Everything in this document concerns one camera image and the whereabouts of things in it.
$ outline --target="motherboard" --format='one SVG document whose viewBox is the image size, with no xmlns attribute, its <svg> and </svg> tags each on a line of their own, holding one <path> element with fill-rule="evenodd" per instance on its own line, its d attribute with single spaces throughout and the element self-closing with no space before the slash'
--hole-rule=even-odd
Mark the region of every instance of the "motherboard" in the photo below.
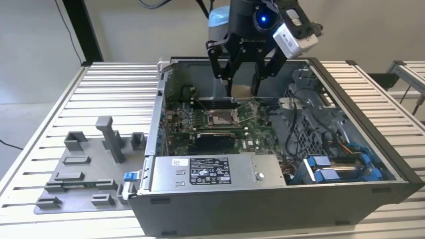
<svg viewBox="0 0 425 239">
<path fill-rule="evenodd" d="M 166 109 L 170 155 L 281 155 L 260 101 L 202 102 L 192 98 L 168 104 Z"/>
</svg>

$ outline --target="cable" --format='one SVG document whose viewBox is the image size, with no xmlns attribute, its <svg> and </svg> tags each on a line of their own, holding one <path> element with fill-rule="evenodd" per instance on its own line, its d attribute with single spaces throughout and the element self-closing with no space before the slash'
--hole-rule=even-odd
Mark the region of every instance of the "cable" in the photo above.
<svg viewBox="0 0 425 239">
<path fill-rule="evenodd" d="M 408 94 L 408 92 L 409 92 L 410 87 L 412 87 L 412 86 L 408 87 L 406 92 L 405 92 L 404 96 L 401 97 L 400 104 L 404 102 L 404 99 L 405 99 L 405 97 L 406 97 L 406 94 Z"/>
<path fill-rule="evenodd" d="M 357 147 L 357 148 L 360 148 L 365 153 L 366 153 L 366 155 L 368 155 L 368 157 L 372 159 L 372 154 L 370 154 L 370 151 L 365 148 L 365 147 L 362 147 L 360 144 L 357 144 L 357 143 L 349 143 L 349 144 L 346 144 L 345 145 L 345 147 Z"/>
<path fill-rule="evenodd" d="M 286 141 L 285 141 L 285 150 L 286 150 L 286 153 L 289 154 L 289 156 L 292 156 L 292 158 L 294 158 L 296 160 L 298 160 L 298 155 L 296 153 L 292 153 L 289 151 L 289 141 L 290 141 L 290 137 L 293 135 L 293 132 L 294 132 L 294 126 L 297 124 L 297 104 L 296 102 L 293 101 L 293 118 L 292 118 L 292 126 L 290 126 L 290 130 L 289 130 L 289 135 L 288 135 L 288 138 L 286 138 Z"/>
<path fill-rule="evenodd" d="M 9 147 L 12 147 L 12 148 L 24 150 L 21 147 L 17 147 L 17 146 L 14 146 L 14 145 L 12 145 L 12 144 L 5 143 L 1 139 L 0 139 L 0 143 L 2 143 L 5 146 L 9 146 Z"/>
<path fill-rule="evenodd" d="M 201 10 L 202 10 L 202 13 L 204 13 L 206 19 L 209 19 L 209 15 L 210 15 L 210 14 L 209 14 L 209 12 L 208 12 L 208 10 L 206 10 L 204 1 L 202 1 L 202 0 L 194 0 L 194 1 L 198 3 L 200 8 L 201 8 Z"/>
<path fill-rule="evenodd" d="M 414 109 L 413 109 L 412 115 L 414 115 L 414 114 L 417 113 L 418 108 L 419 108 L 419 105 L 414 106 Z"/>
<path fill-rule="evenodd" d="M 154 5 L 148 5 L 148 4 L 145 4 L 141 0 L 137 0 L 138 4 L 140 4 L 142 7 L 145 7 L 146 9 L 150 9 L 150 10 L 160 8 L 161 6 L 164 6 L 165 4 L 168 4 L 170 1 L 172 1 L 172 0 L 162 0 L 161 2 L 158 2 L 158 3 L 154 4 Z"/>
<path fill-rule="evenodd" d="M 72 44 L 72 48 L 73 48 L 74 54 L 76 54 L 77 57 L 78 57 L 80 64 L 82 64 L 81 57 L 80 57 L 80 55 L 78 55 L 77 49 L 74 48 L 74 43 L 73 43 L 73 39 L 72 39 L 72 34 L 70 34 L 70 31 L 69 31 L 69 28 L 68 28 L 68 25 L 66 25 L 64 16 L 62 16 L 61 11 L 60 11 L 60 7 L 58 7 L 58 4 L 57 4 L 57 0 L 54 0 L 54 3 L 56 3 L 56 7 L 57 7 L 57 11 L 58 11 L 58 14 L 60 14 L 61 21 L 62 21 L 62 23 L 64 23 L 64 25 L 65 25 L 65 28 L 66 28 L 66 31 L 68 31 L 68 33 L 69 33 L 69 39 L 70 39 L 70 44 Z"/>
</svg>

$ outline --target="black cable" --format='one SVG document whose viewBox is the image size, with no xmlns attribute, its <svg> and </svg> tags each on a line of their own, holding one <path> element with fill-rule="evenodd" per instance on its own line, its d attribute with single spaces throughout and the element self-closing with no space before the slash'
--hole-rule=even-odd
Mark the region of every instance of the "black cable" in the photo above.
<svg viewBox="0 0 425 239">
<path fill-rule="evenodd" d="M 210 14 L 209 14 L 209 12 L 208 12 L 208 10 L 206 10 L 204 1 L 202 1 L 202 0 L 194 0 L 194 1 L 198 3 L 200 8 L 201 8 L 201 10 L 202 10 L 202 13 L 204 13 L 206 19 L 209 19 L 209 15 L 210 15 Z"/>
<path fill-rule="evenodd" d="M 150 9 L 150 10 L 160 8 L 161 6 L 164 6 L 165 4 L 168 4 L 170 1 L 172 1 L 172 0 L 162 0 L 161 2 L 158 2 L 158 3 L 154 4 L 154 5 L 148 5 L 148 4 L 145 4 L 141 0 L 137 0 L 138 4 L 140 4 L 142 7 L 145 7 L 146 9 Z"/>
<path fill-rule="evenodd" d="M 0 143 L 2 143 L 5 146 L 9 146 L 9 147 L 12 147 L 12 148 L 24 150 L 21 147 L 17 147 L 17 146 L 14 146 L 14 145 L 12 145 L 12 144 L 5 143 L 1 139 L 0 139 Z"/>
<path fill-rule="evenodd" d="M 419 108 L 419 105 L 414 106 L 414 109 L 413 109 L 413 113 L 412 113 L 412 115 L 414 115 L 414 114 L 417 113 L 418 108 Z"/>
<path fill-rule="evenodd" d="M 61 21 L 62 21 L 62 23 L 64 23 L 64 25 L 65 25 L 65 28 L 66 28 L 66 31 L 68 31 L 68 33 L 69 33 L 69 39 L 70 39 L 70 44 L 72 44 L 72 48 L 73 48 L 74 54 L 76 54 L 77 57 L 78 57 L 80 64 L 82 64 L 81 57 L 80 57 L 80 55 L 78 55 L 77 49 L 74 48 L 74 43 L 73 43 L 73 39 L 72 39 L 72 34 L 70 34 L 70 31 L 69 31 L 69 28 L 68 28 L 68 25 L 66 25 L 66 22 L 65 22 L 65 19 L 64 19 L 64 15 L 61 14 L 61 11 L 60 11 L 60 7 L 58 7 L 58 4 L 57 4 L 57 0 L 54 0 L 54 3 L 56 3 L 56 7 L 57 7 L 57 11 L 58 11 L 58 14 L 60 14 Z"/>
<path fill-rule="evenodd" d="M 292 158 L 296 159 L 296 160 L 298 160 L 298 156 L 297 156 L 297 154 L 294 154 L 294 153 L 292 153 L 289 151 L 288 145 L 289 145 L 290 137 L 292 137 L 293 132 L 294 132 L 294 126 L 297 124 L 297 111 L 298 111 L 297 110 L 297 104 L 296 104 L 296 102 L 293 100 L 293 118 L 292 118 L 292 125 L 290 125 L 289 135 L 288 135 L 288 138 L 286 138 L 286 141 L 285 141 L 285 150 L 286 150 L 286 153 L 289 154 L 289 156 L 292 156 Z"/>
<path fill-rule="evenodd" d="M 213 11 L 213 1 L 214 0 L 210 0 L 210 12 Z"/>
<path fill-rule="evenodd" d="M 401 97 L 400 104 L 404 102 L 404 99 L 405 99 L 405 97 L 406 97 L 406 94 L 408 94 L 408 92 L 409 92 L 410 87 L 412 87 L 412 86 L 408 87 L 406 92 L 405 92 L 404 96 Z"/>
</svg>

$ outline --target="metal table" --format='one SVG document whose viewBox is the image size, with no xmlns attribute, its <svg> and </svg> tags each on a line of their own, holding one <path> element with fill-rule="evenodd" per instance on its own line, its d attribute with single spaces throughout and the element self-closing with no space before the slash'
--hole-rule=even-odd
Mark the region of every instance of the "metal table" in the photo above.
<svg viewBox="0 0 425 239">
<path fill-rule="evenodd" d="M 357 65 L 322 62 L 374 126 L 425 180 L 425 127 Z M 5 238 L 144 238 L 132 211 L 34 215 L 34 201 L 72 130 L 90 137 L 97 116 L 113 116 L 121 135 L 149 133 L 158 76 L 156 63 L 93 63 L 82 67 L 0 181 L 0 236 Z M 425 188 L 402 203 L 380 207 L 356 226 L 193 238 L 423 238 Z"/>
</svg>

